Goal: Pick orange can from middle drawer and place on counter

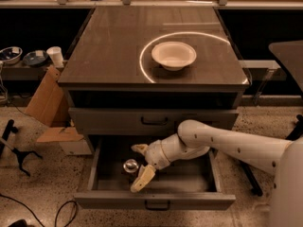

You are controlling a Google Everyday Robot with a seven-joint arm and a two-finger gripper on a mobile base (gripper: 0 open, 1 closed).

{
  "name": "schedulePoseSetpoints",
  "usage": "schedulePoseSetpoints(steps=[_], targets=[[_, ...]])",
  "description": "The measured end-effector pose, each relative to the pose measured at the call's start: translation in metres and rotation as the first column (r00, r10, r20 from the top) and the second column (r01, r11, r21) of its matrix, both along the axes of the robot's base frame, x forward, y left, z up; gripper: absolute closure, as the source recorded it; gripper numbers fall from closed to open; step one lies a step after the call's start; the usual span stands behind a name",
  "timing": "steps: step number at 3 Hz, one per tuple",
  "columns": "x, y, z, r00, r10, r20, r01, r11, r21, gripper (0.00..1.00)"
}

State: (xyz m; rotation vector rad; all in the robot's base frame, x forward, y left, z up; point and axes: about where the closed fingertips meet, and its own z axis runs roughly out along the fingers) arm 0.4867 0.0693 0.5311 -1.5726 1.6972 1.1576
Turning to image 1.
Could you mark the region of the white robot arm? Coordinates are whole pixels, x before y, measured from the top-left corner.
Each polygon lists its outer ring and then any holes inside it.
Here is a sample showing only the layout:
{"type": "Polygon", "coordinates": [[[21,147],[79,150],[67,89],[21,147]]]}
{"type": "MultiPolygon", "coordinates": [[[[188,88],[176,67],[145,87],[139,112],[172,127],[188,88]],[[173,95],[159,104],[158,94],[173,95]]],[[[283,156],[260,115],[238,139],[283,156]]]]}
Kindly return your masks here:
{"type": "Polygon", "coordinates": [[[275,176],[269,217],[270,227],[303,227],[303,138],[294,141],[210,127],[196,120],[183,121],[175,134],[132,150],[147,164],[131,186],[143,189],[157,170],[177,160],[206,154],[211,148],[275,176]]]}

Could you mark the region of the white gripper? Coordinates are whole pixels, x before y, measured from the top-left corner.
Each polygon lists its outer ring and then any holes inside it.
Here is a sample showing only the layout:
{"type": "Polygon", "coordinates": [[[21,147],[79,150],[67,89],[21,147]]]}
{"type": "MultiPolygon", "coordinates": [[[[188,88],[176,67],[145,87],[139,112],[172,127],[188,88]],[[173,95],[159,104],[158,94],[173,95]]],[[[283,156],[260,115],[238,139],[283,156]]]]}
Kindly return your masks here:
{"type": "Polygon", "coordinates": [[[132,151],[145,155],[145,160],[148,163],[148,165],[139,168],[137,178],[131,185],[133,193],[142,190],[153,179],[156,169],[161,170],[170,165],[168,148],[169,142],[167,140],[157,140],[149,145],[135,144],[131,146],[132,151]]]}

